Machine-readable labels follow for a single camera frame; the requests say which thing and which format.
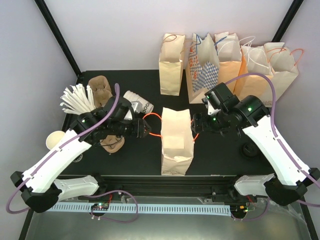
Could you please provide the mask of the Cream Bear paper bag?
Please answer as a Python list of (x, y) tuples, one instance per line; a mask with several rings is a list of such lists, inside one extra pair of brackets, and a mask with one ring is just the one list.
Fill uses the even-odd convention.
[(143, 118), (152, 115), (161, 120), (160, 133), (149, 133), (161, 138), (161, 175), (184, 176), (193, 161), (197, 138), (191, 129), (193, 121), (190, 110), (176, 111), (164, 107), (161, 115), (151, 112)]

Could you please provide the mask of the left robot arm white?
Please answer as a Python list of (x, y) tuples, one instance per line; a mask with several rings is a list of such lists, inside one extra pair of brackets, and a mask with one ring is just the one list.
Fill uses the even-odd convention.
[(79, 115), (37, 164), (24, 172), (15, 171), (10, 179), (24, 203), (37, 213), (74, 197), (93, 196), (101, 200), (108, 188), (98, 174), (66, 180), (57, 177), (77, 157), (108, 136), (143, 138), (150, 131), (147, 122), (136, 117), (127, 99), (113, 96), (105, 106)]

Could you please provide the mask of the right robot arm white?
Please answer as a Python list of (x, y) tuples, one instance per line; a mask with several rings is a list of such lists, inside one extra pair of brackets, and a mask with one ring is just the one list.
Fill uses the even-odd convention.
[(303, 163), (290, 148), (272, 123), (270, 111), (262, 101), (248, 95), (239, 100), (225, 83), (220, 83), (205, 93), (202, 99), (207, 113), (195, 113), (191, 129), (200, 134), (244, 133), (272, 166), (268, 175), (243, 175), (228, 187), (228, 198), (234, 202), (244, 196), (269, 197), (281, 206), (300, 200), (307, 187), (317, 181), (320, 171)]

